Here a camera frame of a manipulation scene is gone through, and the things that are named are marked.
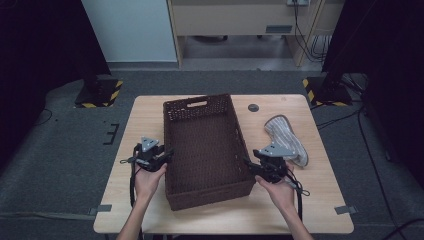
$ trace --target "human arm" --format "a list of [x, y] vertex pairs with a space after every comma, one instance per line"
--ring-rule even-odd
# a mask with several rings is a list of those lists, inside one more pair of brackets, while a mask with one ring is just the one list
[[159, 184], [159, 179], [166, 172], [165, 163], [157, 172], [148, 172], [136, 164], [135, 191], [137, 193], [133, 209], [122, 227], [117, 239], [137, 239], [147, 206]]
[[[287, 166], [291, 171], [293, 171], [293, 166]], [[268, 191], [272, 202], [278, 208], [281, 215], [283, 215], [292, 233], [293, 239], [313, 239], [303, 222], [300, 220], [299, 215], [297, 214], [296, 208], [294, 206], [294, 189], [283, 180], [272, 184], [260, 176], [255, 176], [255, 178], [259, 185]]]

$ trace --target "cabinet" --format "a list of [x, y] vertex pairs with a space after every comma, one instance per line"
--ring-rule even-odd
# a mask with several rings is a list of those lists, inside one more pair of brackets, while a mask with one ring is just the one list
[[[168, 0], [180, 64], [185, 36], [284, 35], [300, 66], [305, 46], [299, 46], [295, 35], [310, 42], [312, 35], [322, 32], [315, 31], [317, 26], [334, 29], [342, 6], [341, 0], [311, 0], [309, 6], [297, 8], [284, 0]], [[317, 24], [321, 13], [325, 17]]]

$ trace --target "black curtain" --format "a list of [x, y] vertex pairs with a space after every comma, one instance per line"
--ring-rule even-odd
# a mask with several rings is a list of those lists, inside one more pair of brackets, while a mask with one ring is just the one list
[[81, 1], [0, 1], [1, 169], [43, 111], [46, 94], [82, 79], [82, 64], [110, 74]]

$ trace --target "yellow and black hazard tape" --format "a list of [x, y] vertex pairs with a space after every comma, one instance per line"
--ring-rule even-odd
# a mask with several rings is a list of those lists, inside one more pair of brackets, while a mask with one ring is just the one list
[[312, 91], [312, 88], [309, 85], [309, 81], [308, 79], [303, 79], [303, 87], [305, 87], [306, 93], [308, 94], [308, 98], [309, 101], [311, 102], [312, 106], [317, 106], [317, 105], [328, 105], [328, 106], [338, 106], [338, 107], [342, 107], [342, 106], [348, 106], [350, 105], [349, 103], [344, 103], [344, 102], [320, 102], [317, 101], [315, 99], [315, 94]]
[[113, 103], [115, 102], [116, 97], [119, 94], [119, 90], [121, 90], [121, 85], [122, 85], [123, 81], [117, 81], [116, 82], [116, 86], [115, 89], [112, 93], [112, 95], [110, 96], [110, 100], [108, 102], [103, 102], [103, 103], [81, 103], [78, 105], [75, 105], [75, 107], [77, 108], [96, 108], [96, 107], [110, 107], [113, 105]]

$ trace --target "basket handle hole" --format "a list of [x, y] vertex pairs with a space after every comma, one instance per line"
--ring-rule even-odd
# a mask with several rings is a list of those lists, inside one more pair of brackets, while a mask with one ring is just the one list
[[197, 103], [189, 103], [187, 104], [187, 107], [199, 107], [199, 106], [205, 106], [207, 105], [207, 101], [197, 102]]

